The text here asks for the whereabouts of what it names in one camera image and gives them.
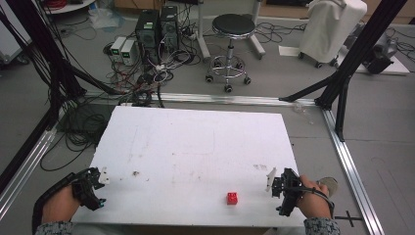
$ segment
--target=white cloth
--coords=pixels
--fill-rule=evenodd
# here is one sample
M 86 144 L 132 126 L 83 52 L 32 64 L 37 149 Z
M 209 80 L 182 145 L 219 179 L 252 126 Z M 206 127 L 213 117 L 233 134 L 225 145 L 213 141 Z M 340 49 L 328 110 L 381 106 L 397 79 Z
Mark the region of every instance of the white cloth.
M 329 63 L 366 11 L 366 3 L 360 0 L 312 1 L 300 51 L 319 63 Z

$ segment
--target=red die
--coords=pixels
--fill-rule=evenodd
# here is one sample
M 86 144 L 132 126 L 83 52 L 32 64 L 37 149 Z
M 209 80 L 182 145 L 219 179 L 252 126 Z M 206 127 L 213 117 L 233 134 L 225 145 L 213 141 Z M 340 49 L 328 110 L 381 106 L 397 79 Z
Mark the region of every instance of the red die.
M 236 205 L 238 203 L 238 195 L 235 192 L 228 193 L 226 201 L 228 205 Z

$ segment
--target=white table surface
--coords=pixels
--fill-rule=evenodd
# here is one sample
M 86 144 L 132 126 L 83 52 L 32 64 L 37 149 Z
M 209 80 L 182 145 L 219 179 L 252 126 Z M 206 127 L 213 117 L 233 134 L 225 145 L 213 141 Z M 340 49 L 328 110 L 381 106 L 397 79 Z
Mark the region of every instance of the white table surface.
M 111 183 L 95 191 L 107 201 L 73 222 L 303 226 L 298 209 L 279 215 L 283 198 L 265 192 L 273 167 L 298 172 L 279 114 L 116 107 L 91 166 L 107 168 Z

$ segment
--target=gray floor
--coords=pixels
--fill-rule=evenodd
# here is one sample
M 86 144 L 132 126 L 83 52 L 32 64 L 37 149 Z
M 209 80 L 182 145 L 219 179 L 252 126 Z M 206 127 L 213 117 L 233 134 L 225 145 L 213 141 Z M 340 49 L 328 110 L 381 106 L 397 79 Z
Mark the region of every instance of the gray floor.
M 79 22 L 86 18 L 86 13 L 69 14 L 59 21 L 62 23 Z M 273 24 L 294 26 L 297 22 L 278 20 L 261 20 Z M 77 29 L 85 28 L 81 24 Z M 129 34 L 135 22 L 125 21 L 122 27 L 114 31 L 97 30 L 93 40 L 83 40 L 71 35 L 64 39 L 79 63 L 93 76 L 106 80 L 111 71 L 108 57 L 102 53 L 104 46 L 114 41 L 117 35 Z M 400 27 L 406 33 L 415 32 L 415 27 Z M 77 32 L 85 38 L 92 38 L 94 31 L 85 29 Z M 252 53 L 252 47 L 246 41 L 235 43 L 235 52 L 247 63 L 247 71 L 253 83 L 249 86 L 242 80 L 232 82 L 232 96 L 283 97 L 297 92 L 334 72 L 334 68 L 324 66 L 314 68 L 312 60 L 300 61 L 296 57 L 281 57 L 278 45 L 298 46 L 300 32 L 285 36 L 284 41 L 265 43 L 266 55 L 262 60 Z M 415 45 L 414 39 L 405 39 Z M 226 48 L 226 40 L 214 37 L 206 38 L 212 54 L 223 53 L 219 48 Z M 396 55 L 410 71 L 415 71 L 415 64 Z M 213 84 L 205 83 L 206 64 L 183 67 L 174 71 L 174 79 L 161 92 L 225 95 L 223 83 L 218 79 Z M 48 108 L 46 104 L 47 87 L 32 66 L 9 66 L 0 70 L 0 170 L 18 151 L 34 126 L 40 121 Z M 89 84 L 81 82 L 89 91 L 96 91 Z M 305 98 L 316 98 L 317 91 Z M 415 231 L 415 187 L 411 179 L 415 178 L 413 168 L 415 161 L 415 74 L 369 75 L 356 73 L 349 85 L 346 108 L 345 138 L 356 167 L 370 200 L 375 208 L 386 234 L 411 234 Z M 335 216 L 361 217 L 358 206 L 348 187 L 346 176 L 336 156 L 335 148 L 327 130 L 324 119 L 317 108 L 309 109 L 314 124 L 294 112 L 292 108 L 270 108 L 258 106 L 224 106 L 165 103 L 169 108 L 230 110 L 245 112 L 271 112 L 283 115 L 287 125 L 293 151 L 300 173 L 310 178 L 331 175 L 341 185 L 333 197 L 336 203 Z M 68 167 L 56 172 L 44 172 L 36 168 L 25 184 L 22 192 L 0 221 L 1 234 L 28 234 L 32 206 L 37 197 L 54 182 L 72 171 L 79 171 L 89 166 L 93 158 L 93 148 Z M 59 165 L 74 157 L 65 145 L 58 145 L 48 157 L 48 165 Z M 354 221 L 353 226 L 347 220 L 338 220 L 343 234 L 367 233 L 362 221 Z

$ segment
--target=chair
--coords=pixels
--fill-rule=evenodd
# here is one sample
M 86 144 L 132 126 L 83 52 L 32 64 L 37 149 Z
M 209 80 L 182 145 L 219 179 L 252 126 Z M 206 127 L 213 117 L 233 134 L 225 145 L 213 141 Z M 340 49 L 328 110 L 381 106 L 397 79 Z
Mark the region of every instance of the chair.
M 226 14 L 213 20 L 212 30 L 218 36 L 229 38 L 229 45 L 226 56 L 217 56 L 211 60 L 206 82 L 213 82 L 214 75 L 224 77 L 226 79 L 224 88 L 227 93 L 232 91 L 232 86 L 229 84 L 230 78 L 244 75 L 244 83 L 250 84 L 252 80 L 245 71 L 244 61 L 233 55 L 233 40 L 251 37 L 255 30 L 254 22 L 244 16 Z

